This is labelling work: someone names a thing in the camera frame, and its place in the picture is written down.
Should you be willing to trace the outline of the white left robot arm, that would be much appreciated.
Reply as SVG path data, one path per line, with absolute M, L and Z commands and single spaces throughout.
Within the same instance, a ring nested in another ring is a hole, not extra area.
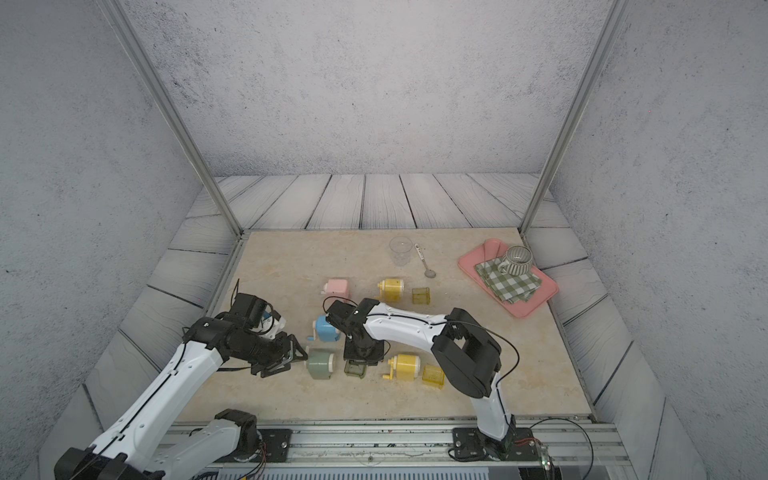
M 229 310 L 189 327 L 161 373 L 139 398 L 87 448 L 68 449 L 54 466 L 57 479 L 190 479 L 227 456 L 239 462 L 266 459 L 253 414 L 225 409 L 166 454 L 160 441 L 192 397 L 230 359 L 266 378 L 305 361 L 307 352 L 267 301 L 238 293 Z

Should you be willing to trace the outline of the green transparent sharpener tray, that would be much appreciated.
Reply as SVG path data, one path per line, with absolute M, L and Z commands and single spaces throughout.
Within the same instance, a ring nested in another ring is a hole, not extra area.
M 365 363 L 354 362 L 347 360 L 344 366 L 344 374 L 346 376 L 363 379 L 366 375 L 367 365 Z

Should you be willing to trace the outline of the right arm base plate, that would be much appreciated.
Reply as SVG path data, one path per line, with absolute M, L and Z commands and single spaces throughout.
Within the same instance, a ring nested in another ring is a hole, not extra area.
M 527 428 L 510 428 L 502 440 L 495 440 L 478 428 L 454 428 L 451 459 L 459 462 L 504 461 L 533 462 L 541 458 L 537 441 Z

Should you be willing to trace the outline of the pink pencil sharpener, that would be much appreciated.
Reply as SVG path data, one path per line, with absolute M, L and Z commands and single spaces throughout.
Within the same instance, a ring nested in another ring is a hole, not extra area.
M 350 299 L 350 284 L 347 279 L 330 278 L 323 285 L 321 294 L 326 297 L 341 297 Z

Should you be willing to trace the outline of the blue pencil sharpener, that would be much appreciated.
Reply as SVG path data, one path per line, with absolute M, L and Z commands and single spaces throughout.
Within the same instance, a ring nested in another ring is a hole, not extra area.
M 312 334 L 309 341 L 336 342 L 341 332 L 327 321 L 325 315 L 320 315 L 312 322 Z

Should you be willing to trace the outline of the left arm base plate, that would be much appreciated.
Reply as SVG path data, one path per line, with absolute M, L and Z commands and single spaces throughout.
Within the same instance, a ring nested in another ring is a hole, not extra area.
M 233 457 L 241 463 L 285 463 L 293 431 L 287 428 L 243 430 Z

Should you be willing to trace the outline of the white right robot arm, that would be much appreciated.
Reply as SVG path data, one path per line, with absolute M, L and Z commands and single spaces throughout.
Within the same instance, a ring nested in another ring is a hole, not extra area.
M 400 343 L 433 355 L 448 382 L 471 399 L 477 429 L 486 447 L 502 458 L 516 435 L 514 415 L 506 408 L 500 383 L 502 338 L 481 326 L 466 310 L 427 315 L 365 298 L 351 303 L 340 298 L 325 308 L 326 320 L 345 337 L 344 359 L 376 365 L 384 360 L 385 344 Z

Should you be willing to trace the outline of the green pencil sharpener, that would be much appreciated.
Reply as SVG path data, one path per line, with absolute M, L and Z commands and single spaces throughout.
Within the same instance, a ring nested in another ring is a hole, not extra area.
M 306 367 L 313 380 L 329 380 L 335 370 L 336 353 L 326 349 L 310 349 Z

